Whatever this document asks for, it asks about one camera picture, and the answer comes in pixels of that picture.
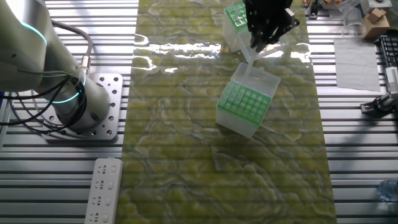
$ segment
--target electrical outlet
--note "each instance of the electrical outlet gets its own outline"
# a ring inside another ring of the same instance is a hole
[[[99,217],[100,215],[98,213],[91,213],[88,217],[88,221],[90,221],[90,223],[98,223]]]
[[[92,205],[100,206],[102,201],[103,201],[102,197],[98,196],[98,197],[93,197],[89,203],[91,203]]]
[[[104,189],[104,181],[103,180],[96,181],[94,184],[94,188],[98,190]]]
[[[123,163],[120,159],[95,161],[85,224],[114,223],[122,168]]]

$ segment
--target black device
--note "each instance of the black device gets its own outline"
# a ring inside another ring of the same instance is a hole
[[[2,105],[2,98],[0,98],[0,109],[1,109],[1,105]]]
[[[362,114],[374,118],[397,113],[398,109],[398,30],[390,30],[382,35],[376,45],[380,47],[384,62],[387,93],[373,102],[361,104]]]
[[[379,38],[377,43],[383,55],[384,66],[398,66],[398,30],[390,30]]]
[[[293,0],[243,0],[246,7],[248,29],[252,38],[250,47],[262,51],[268,44],[300,25],[290,10]]]

